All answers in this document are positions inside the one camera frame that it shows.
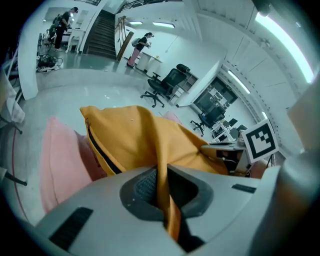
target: pink cushion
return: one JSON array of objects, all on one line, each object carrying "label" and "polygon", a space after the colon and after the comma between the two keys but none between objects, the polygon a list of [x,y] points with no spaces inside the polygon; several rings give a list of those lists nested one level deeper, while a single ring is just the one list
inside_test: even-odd
[{"label": "pink cushion", "polygon": [[165,119],[168,119],[168,120],[175,121],[179,125],[183,125],[182,122],[179,120],[179,118],[174,113],[172,113],[170,111],[165,113],[162,117],[165,118]]},{"label": "pink cushion", "polygon": [[92,181],[106,177],[86,136],[50,117],[40,160],[40,192],[46,213]]}]

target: fluorescent light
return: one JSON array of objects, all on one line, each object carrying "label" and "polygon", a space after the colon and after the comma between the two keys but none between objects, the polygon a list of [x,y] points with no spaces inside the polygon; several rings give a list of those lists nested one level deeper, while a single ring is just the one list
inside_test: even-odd
[{"label": "fluorescent light", "polygon": [[246,91],[247,94],[250,94],[250,91],[248,90],[248,88],[245,87],[245,85],[239,80],[238,77],[236,77],[236,75],[234,73],[232,73],[230,70],[228,71],[228,73],[230,76],[232,76],[239,83],[239,85],[242,86],[242,88]]},{"label": "fluorescent light", "polygon": [[141,21],[131,21],[129,22],[131,25],[141,25],[143,24]]},{"label": "fluorescent light", "polygon": [[306,57],[303,55],[295,41],[280,27],[274,20],[268,16],[263,17],[258,13],[255,20],[269,30],[274,36],[287,48],[289,53],[294,58],[295,62],[298,64],[305,80],[311,83],[315,77]]},{"label": "fluorescent light", "polygon": [[262,115],[264,116],[264,119],[268,119],[268,117],[267,117],[265,112],[262,111]]},{"label": "fluorescent light", "polygon": [[175,28],[175,25],[171,24],[171,23],[162,23],[162,22],[152,22],[153,25],[156,25],[156,26],[161,26],[161,27],[166,27],[166,28],[172,28],[174,29]]}]

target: zipper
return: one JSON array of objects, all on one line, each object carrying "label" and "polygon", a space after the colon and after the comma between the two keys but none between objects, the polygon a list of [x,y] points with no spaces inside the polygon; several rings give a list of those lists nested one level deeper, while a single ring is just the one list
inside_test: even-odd
[{"label": "zipper", "polygon": [[95,141],[95,139],[90,131],[90,122],[89,122],[88,118],[86,119],[86,125],[88,128],[89,139],[92,142],[95,149],[100,153],[100,155],[103,157],[103,159],[106,161],[106,163],[109,165],[109,167],[111,168],[111,170],[115,174],[121,174],[122,171],[110,160],[110,158],[105,154],[105,152],[99,147],[99,145]]}]

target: pink pants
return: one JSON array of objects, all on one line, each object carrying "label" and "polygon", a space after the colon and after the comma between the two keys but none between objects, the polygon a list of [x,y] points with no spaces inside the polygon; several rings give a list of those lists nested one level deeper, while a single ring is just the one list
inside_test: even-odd
[{"label": "pink pants", "polygon": [[135,60],[136,60],[136,58],[138,57],[139,53],[140,53],[140,51],[138,51],[137,48],[134,48],[133,53],[132,53],[132,55],[131,55],[131,58],[130,58],[130,60],[128,61],[128,64],[129,64],[130,66],[133,66],[133,65],[135,64]]}]

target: red cable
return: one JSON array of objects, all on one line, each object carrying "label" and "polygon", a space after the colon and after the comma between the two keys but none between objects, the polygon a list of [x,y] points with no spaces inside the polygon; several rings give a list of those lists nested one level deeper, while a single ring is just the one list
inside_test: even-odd
[{"label": "red cable", "polygon": [[[15,153],[16,132],[17,132],[17,130],[14,129],[13,143],[12,143],[12,155],[11,155],[11,166],[12,166],[12,175],[13,175],[13,177],[15,177],[14,153]],[[17,183],[15,183],[15,182],[14,182],[14,188],[15,188],[15,193],[16,193],[16,196],[18,198],[18,202],[19,202],[20,208],[22,210],[22,213],[23,213],[24,217],[26,218],[26,220],[29,222],[29,219],[28,219],[28,217],[27,217],[27,215],[25,213],[25,210],[22,207],[22,203],[21,203],[21,200],[20,200],[20,197],[19,197],[19,193],[18,193],[18,189],[17,189]]]}]

